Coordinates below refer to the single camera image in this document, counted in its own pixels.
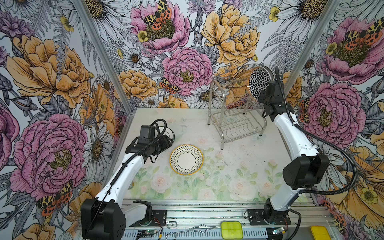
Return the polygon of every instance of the dish rack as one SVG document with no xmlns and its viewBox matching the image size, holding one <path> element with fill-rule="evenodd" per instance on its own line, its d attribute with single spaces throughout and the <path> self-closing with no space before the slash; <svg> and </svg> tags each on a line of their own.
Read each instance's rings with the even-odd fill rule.
<svg viewBox="0 0 384 240">
<path fill-rule="evenodd" d="M 232 106 L 233 108 L 226 107 L 227 87 L 240 84 L 243 81 L 244 80 L 237 79 L 220 84 L 218 81 L 212 80 L 210 84 L 208 125 L 210 125 L 212 120 L 212 123 L 221 138 L 221 150 L 224 149 L 224 143 L 232 142 L 257 133 L 261 136 L 267 125 L 266 119 L 261 117 L 262 113 L 260 109 L 263 108 L 263 105 L 253 100 L 248 91 L 245 91 L 247 101 L 244 104 L 235 107 Z M 212 112 L 214 111 L 212 109 L 213 94 L 216 96 L 218 94 L 219 96 L 217 97 L 221 102 L 221 109 L 217 109 L 217 112 Z M 263 125 L 260 124 L 252 111 L 260 115 L 260 118 L 264 123 Z"/>
</svg>

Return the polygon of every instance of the plate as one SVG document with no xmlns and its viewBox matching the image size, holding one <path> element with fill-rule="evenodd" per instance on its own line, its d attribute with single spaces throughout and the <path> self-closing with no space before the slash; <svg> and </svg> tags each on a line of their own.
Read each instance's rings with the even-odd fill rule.
<svg viewBox="0 0 384 240">
<path fill-rule="evenodd" d="M 267 82 L 273 80 L 272 71 L 265 66 L 253 68 L 248 76 L 247 92 L 252 100 L 257 102 L 262 90 L 266 89 Z"/>
<path fill-rule="evenodd" d="M 203 154 L 193 145 L 181 145 L 173 150 L 169 163 L 176 173 L 191 175 L 196 173 L 203 165 Z"/>
</svg>

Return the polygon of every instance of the yellow lid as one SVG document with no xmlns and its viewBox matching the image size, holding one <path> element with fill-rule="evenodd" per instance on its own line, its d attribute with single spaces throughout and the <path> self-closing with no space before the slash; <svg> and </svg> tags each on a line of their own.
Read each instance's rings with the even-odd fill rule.
<svg viewBox="0 0 384 240">
<path fill-rule="evenodd" d="M 243 228 L 240 222 L 222 222 L 221 236 L 223 239 L 242 239 Z"/>
<path fill-rule="evenodd" d="M 328 230 L 324 226 L 311 226 L 314 240 L 331 240 Z"/>
</svg>

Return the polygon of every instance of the floral tabletop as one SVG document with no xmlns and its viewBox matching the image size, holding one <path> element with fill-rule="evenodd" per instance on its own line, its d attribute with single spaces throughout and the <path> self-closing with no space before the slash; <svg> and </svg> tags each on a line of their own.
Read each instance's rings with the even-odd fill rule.
<svg viewBox="0 0 384 240">
<path fill-rule="evenodd" d="M 283 181 L 281 172 L 290 157 L 274 124 L 268 123 L 262 137 L 255 134 L 230 142 L 221 151 L 219 135 L 214 126 L 207 125 L 207 116 L 207 109 L 137 110 L 119 159 L 139 135 L 141 125 L 158 118 L 166 120 L 175 132 L 175 142 L 154 164 L 145 163 L 126 198 L 265 201 L 278 190 Z M 195 174 L 179 175 L 169 165 L 171 152 L 183 144 L 194 145 L 203 153 L 203 166 Z"/>
</svg>

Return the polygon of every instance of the metal tongs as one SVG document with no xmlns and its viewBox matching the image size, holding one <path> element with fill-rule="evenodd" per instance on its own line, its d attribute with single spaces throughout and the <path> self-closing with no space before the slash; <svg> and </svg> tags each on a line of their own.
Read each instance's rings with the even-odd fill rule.
<svg viewBox="0 0 384 240">
<path fill-rule="evenodd" d="M 178 228 L 177 227 L 177 222 L 175 221 L 171 221 L 171 222 L 167 222 L 167 228 L 169 229 L 185 229 L 184 231 L 180 231 L 180 232 L 171 232 L 171 233 L 168 233 L 166 235 L 166 240 L 176 240 L 176 236 L 174 239 L 168 239 L 168 236 L 169 235 L 172 235 L 172 234 L 178 234 L 178 233 L 183 233 L 183 232 L 201 232 L 201 233 L 204 233 L 208 230 L 211 230 L 211 229 L 214 229 L 216 228 L 216 226 L 207 226 L 205 224 L 200 224 L 200 226 L 198 227 L 191 227 L 191 228 Z"/>
</svg>

